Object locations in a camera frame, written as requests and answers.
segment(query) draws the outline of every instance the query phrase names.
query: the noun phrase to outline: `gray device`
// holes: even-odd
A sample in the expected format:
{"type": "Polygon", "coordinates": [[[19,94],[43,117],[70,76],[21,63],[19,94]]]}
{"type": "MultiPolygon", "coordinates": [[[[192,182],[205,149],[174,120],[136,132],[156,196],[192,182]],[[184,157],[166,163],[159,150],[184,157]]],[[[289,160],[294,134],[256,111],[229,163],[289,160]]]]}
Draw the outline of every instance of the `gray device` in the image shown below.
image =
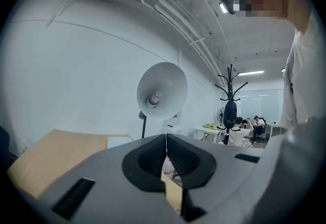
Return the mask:
{"type": "Polygon", "coordinates": [[[279,222],[318,177],[325,123],[297,125],[265,150],[173,134],[139,139],[90,156],[27,202],[49,223],[279,222]],[[160,180],[166,146],[182,179],[181,216],[160,180]]]}

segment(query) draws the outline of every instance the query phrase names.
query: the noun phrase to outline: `man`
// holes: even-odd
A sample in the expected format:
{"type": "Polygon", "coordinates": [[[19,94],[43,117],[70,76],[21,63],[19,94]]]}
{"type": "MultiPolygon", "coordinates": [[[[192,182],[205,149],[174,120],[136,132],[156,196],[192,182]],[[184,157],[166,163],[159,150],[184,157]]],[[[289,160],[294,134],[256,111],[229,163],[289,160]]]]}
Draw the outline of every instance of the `man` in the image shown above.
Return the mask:
{"type": "Polygon", "coordinates": [[[288,129],[308,118],[325,116],[326,42],[312,4],[308,0],[227,0],[226,4],[240,16],[284,19],[295,28],[283,74],[284,104],[280,125],[288,129]]]}
{"type": "Polygon", "coordinates": [[[247,123],[249,124],[249,129],[243,129],[241,128],[243,124],[242,117],[237,117],[235,119],[234,127],[230,129],[228,145],[234,145],[234,146],[242,145],[242,139],[254,131],[254,127],[251,124],[250,120],[247,120],[247,123]]]}
{"type": "Polygon", "coordinates": [[[254,126],[254,136],[251,139],[251,142],[254,144],[257,141],[257,136],[263,133],[265,122],[263,119],[259,119],[258,116],[255,116],[253,126],[254,126]]]}

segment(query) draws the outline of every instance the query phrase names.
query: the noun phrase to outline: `backpack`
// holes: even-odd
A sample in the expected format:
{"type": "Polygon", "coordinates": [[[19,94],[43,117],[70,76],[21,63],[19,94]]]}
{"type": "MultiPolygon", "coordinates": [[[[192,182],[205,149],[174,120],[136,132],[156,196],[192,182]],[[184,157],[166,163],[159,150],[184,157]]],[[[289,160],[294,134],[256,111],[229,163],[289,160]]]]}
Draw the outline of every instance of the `backpack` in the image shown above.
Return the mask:
{"type": "Polygon", "coordinates": [[[233,100],[230,100],[224,110],[223,124],[226,128],[233,128],[236,119],[236,104],[233,100]]]}

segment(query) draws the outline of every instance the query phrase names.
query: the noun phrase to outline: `fan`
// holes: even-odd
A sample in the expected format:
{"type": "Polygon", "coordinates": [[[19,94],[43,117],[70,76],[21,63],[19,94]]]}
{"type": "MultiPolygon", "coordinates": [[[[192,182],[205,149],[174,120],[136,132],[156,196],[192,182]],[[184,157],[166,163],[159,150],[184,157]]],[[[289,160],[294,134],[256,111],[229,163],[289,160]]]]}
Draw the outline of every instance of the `fan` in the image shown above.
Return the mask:
{"type": "Polygon", "coordinates": [[[216,114],[216,117],[218,119],[218,121],[220,122],[220,126],[222,126],[222,121],[223,121],[223,116],[224,116],[224,110],[225,108],[222,107],[218,110],[218,113],[216,114]]]}

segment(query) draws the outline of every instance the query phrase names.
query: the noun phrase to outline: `table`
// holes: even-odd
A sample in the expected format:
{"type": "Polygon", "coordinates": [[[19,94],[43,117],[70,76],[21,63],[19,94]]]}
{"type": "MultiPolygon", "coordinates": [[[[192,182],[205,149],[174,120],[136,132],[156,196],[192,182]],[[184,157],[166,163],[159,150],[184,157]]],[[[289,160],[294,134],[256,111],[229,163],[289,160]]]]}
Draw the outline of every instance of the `table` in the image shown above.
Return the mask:
{"type": "MultiPolygon", "coordinates": [[[[110,137],[131,139],[127,134],[101,135],[52,130],[24,152],[7,173],[16,187],[38,199],[58,177],[92,154],[105,150],[110,137]]],[[[182,188],[165,175],[162,175],[161,180],[166,183],[169,204],[173,208],[180,208],[182,188]]]]}
{"type": "Polygon", "coordinates": [[[220,130],[211,130],[211,129],[208,129],[206,127],[203,127],[203,126],[197,126],[195,127],[195,134],[194,134],[194,138],[195,139],[198,139],[198,132],[201,132],[203,133],[203,141],[205,140],[205,134],[212,134],[214,135],[214,143],[216,143],[216,139],[218,138],[218,135],[220,134],[220,130]]]}
{"type": "Polygon", "coordinates": [[[272,137],[273,128],[281,128],[281,126],[279,124],[269,124],[269,123],[266,123],[266,126],[269,126],[270,127],[269,138],[272,137]]]}

